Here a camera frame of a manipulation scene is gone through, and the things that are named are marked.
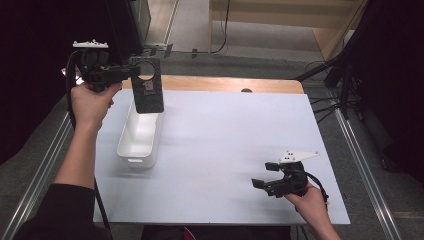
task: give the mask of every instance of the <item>white bin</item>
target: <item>white bin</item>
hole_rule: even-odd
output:
[[[134,100],[122,130],[117,153],[131,168],[151,168],[162,129],[163,113],[138,114]]]

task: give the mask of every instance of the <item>white tabletop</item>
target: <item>white tabletop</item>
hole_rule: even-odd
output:
[[[290,150],[320,153],[303,162],[305,170],[330,196],[332,222],[350,223],[306,95],[164,91],[157,163],[142,171],[116,153],[132,97],[131,90],[115,96],[98,136],[96,178],[109,221],[304,224],[290,202],[251,183],[281,179],[265,162]],[[101,221],[97,209],[94,220]]]

